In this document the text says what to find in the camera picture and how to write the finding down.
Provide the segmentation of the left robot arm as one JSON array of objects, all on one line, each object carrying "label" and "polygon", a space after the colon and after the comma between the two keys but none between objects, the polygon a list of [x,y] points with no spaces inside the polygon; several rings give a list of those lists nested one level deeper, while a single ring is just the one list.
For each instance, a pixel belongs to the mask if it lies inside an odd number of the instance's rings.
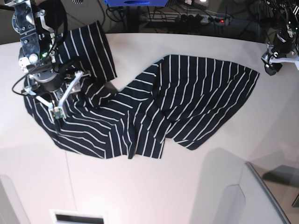
[{"label": "left robot arm", "polygon": [[261,60],[265,72],[273,76],[283,63],[299,67],[299,2],[297,0],[266,0],[272,17],[268,24],[274,37],[266,43],[266,52]]}]

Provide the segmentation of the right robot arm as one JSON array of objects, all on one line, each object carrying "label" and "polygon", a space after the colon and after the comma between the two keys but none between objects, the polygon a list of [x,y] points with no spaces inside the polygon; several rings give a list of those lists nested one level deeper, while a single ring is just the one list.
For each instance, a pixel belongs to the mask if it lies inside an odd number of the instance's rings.
[{"label": "right robot arm", "polygon": [[10,0],[14,8],[12,26],[20,35],[19,66],[25,73],[24,89],[19,95],[36,98],[69,84],[78,70],[79,57],[64,63],[57,59],[59,47],[68,33],[67,13],[60,0]]}]

